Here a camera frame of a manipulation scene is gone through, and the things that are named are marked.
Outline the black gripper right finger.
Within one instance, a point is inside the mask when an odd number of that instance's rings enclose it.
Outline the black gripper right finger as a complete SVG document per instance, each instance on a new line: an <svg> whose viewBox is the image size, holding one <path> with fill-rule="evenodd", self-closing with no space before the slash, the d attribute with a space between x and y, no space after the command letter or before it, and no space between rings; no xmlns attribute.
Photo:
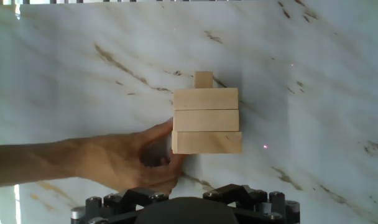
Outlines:
<svg viewBox="0 0 378 224"><path fill-rule="evenodd" d="M279 191L266 192L248 185L229 184L203 194L205 200L222 203L236 223L300 224L300 203L286 200Z"/></svg>

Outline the bare human hand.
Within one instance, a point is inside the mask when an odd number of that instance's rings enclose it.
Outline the bare human hand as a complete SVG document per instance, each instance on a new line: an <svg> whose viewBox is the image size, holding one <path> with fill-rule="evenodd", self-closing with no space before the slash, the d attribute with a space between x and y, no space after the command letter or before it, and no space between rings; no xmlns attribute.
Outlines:
<svg viewBox="0 0 378 224"><path fill-rule="evenodd" d="M170 194L182 173L184 154L168 153L161 165L145 166L141 156L152 143L169 135L173 119L145 131L74 139L78 149L75 174L117 191L145 187Z"/></svg>

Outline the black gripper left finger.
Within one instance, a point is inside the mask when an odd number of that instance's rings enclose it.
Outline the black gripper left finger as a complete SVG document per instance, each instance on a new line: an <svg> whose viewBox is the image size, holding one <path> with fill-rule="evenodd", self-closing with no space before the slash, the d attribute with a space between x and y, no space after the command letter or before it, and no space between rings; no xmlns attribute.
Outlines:
<svg viewBox="0 0 378 224"><path fill-rule="evenodd" d="M128 220L134 217L138 205L146 207L168 199L168 194L143 187L123 190L103 198L93 196L86 199L84 206L70 210L70 223L111 223L111 219L117 218L119 215L128 215L126 218Z"/></svg>

